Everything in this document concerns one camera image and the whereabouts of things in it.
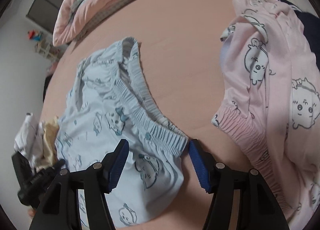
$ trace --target cartoon character print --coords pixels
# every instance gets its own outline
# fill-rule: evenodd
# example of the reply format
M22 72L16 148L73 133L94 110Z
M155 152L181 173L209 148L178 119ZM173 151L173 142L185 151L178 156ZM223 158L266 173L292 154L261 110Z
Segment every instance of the cartoon character print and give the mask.
M242 12L241 14L245 14L245 15L248 15L248 14L253 14L253 13L257 13L258 10L252 10L252 9L245 9L244 12Z
M249 4L251 6L259 6L262 5L265 0L249 0Z
M71 172L82 169L81 155L73 156L70 154L70 149L72 148L70 143L72 142L72 138L67 133L64 133L62 139L57 136L55 141L57 151L61 152L63 159L66 161L66 166Z
M64 137L62 139L66 144L68 144L69 147L71 147L73 143L73 139L65 132Z
M79 109L79 112L84 111L84 109L87 109L88 106L89 106L89 103L88 103L88 102L85 102L85 103L81 106L81 108Z
M90 80L89 77L87 77L87 78L85 79L85 83L86 83L87 87L89 87L89 88L91 88L91 89L95 89L95 90L96 90L98 87L101 87L101 85L103 84L103 83L101 82L101 79L100 79L100 78L96 78L96 80L93 81L93 80Z
M269 151L266 150L261 157L259 158L260 161L266 161L267 159L269 159Z
M226 28L221 36L220 36L220 40L223 42L225 41L229 36L230 34L234 33L236 31L236 26L235 25L231 25L229 26L228 28Z
M108 64L109 62L107 60L102 60L100 63L101 66L106 66L106 67L108 66Z
M263 48L263 42L257 38L253 38L248 47L249 50L244 57L244 66L250 73L250 80L255 86L264 78L266 67L268 65L268 54Z
M269 75L270 75L270 76L274 76L275 74L276 74L275 72L273 73L272 70L269 69Z
M161 124L163 126L166 126L169 130L175 131L176 129L175 125L167 117L163 116L163 118L164 118L164 122L162 122Z
M87 210L85 208L85 200L82 194L80 194L79 196L79 209L83 212L83 213L87 213Z
M106 113L106 118L109 128L113 130L117 136L122 135L125 126L125 121L129 119L123 113L123 107L117 107L115 112Z
M96 117L93 120L93 130L95 131L96 136L98 136L102 130L101 119L102 119L102 114L96 112Z
M80 67L80 69L79 69L79 71L78 71L77 77L78 77L79 79L81 79L82 76L83 76L83 73L84 73L84 66L83 66L83 62L82 62L82 63L81 63L81 67Z
M144 190L151 188L156 183L161 169L160 164L161 162L157 158L139 154L139 159L134 163L134 166L140 172Z
M82 166L82 161L81 161L81 155L77 155L75 158L75 163L73 164L73 167L75 168L76 171L78 171Z
M239 114L240 114L241 112L240 112L240 110L239 110L239 108L238 108L238 104L236 103L236 101L231 101L231 102L235 105L236 110L238 110L238 111L239 111Z
M316 210L316 208L320 204L320 191L318 190L319 187L315 187L316 185L312 186L310 190L310 205L313 208L313 210Z
M287 127L285 128L285 137L284 137L284 141L287 140L288 138L288 134L289 134L289 124L287 123Z
M265 43L267 44L269 42L268 34L266 31L266 28L263 23L260 23L256 18L253 18L252 16L243 15L243 17L248 20L263 36Z
M217 120L217 117L218 117L218 115L216 114L216 115L212 118L211 123L212 123L214 126L219 127L220 122Z
M123 204L123 208L119 209L120 221L125 226L134 226L137 224L137 214L130 209L126 203Z
M320 114L320 98L307 78L292 80L292 127L309 129Z

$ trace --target blue gripper pad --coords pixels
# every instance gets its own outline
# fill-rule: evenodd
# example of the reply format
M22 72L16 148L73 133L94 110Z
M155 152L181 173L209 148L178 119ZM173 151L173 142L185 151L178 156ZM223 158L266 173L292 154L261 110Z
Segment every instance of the blue gripper pad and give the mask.
M198 149L193 140L191 140L189 143L189 156L191 158L193 167L195 168L201 187L204 188L208 193L211 190L211 185L209 182L209 171L207 170L202 156L198 152Z
M129 155L129 143L127 140L122 139L119 144L122 144L121 149L119 150L117 148L114 151L114 154L118 153L118 156L116 157L115 162L113 163L113 166L110 170L110 176L109 176L109 191L113 190L119 182L121 173L123 171L125 162L127 161L128 155Z

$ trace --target folded clothes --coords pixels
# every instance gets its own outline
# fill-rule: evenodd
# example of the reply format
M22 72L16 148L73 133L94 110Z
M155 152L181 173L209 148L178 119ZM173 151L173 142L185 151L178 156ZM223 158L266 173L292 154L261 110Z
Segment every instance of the folded clothes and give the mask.
M93 53L77 68L56 139L59 159L73 171L102 161L124 138L129 156L117 188L106 195L117 227L147 222L172 202L183 182L188 138L158 109L140 67L138 42L128 37ZM82 224L88 225L79 190Z
M54 142L58 130L57 117L38 124L33 113L27 114L15 137L14 149L26 157L36 171L51 167L57 162Z
M29 160L35 168L43 156L43 124L36 120L33 113L28 113L14 139L14 149Z
M58 117L44 123L43 156L36 165L37 171L52 167L57 161L57 151L54 142L59 131Z
M223 32L225 96L212 124L227 133L273 191L291 230L320 204L320 73L293 9L234 0Z

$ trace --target dark blue fabric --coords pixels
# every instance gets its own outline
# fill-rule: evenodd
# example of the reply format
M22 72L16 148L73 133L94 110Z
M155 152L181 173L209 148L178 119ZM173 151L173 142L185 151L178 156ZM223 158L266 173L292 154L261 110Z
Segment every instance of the dark blue fabric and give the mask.
M294 5L287 0L279 0ZM320 70L320 19L311 13L294 11L304 25L303 35L309 42L311 51L316 55L316 64Z

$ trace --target elastic waistband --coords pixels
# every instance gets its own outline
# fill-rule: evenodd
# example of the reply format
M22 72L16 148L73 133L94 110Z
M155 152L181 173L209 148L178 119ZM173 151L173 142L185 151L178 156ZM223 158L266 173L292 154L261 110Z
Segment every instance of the elastic waistband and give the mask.
M212 123L228 134L247 156L252 166L261 173L271 191L276 194L282 212L288 219L294 210L286 202L282 187L275 178L263 128L252 123L251 116L246 119L238 113L238 110L232 110L224 105L216 112Z
M121 77L120 67L124 62L124 55L128 56L127 72L131 80L131 87ZM132 37L119 41L116 50L118 64L112 67L112 90L119 97L119 101L130 110L129 117L143 131L146 140L174 156L180 156L187 144L188 137L181 131L175 133L160 125L157 121L165 119L154 102L140 67L138 42Z

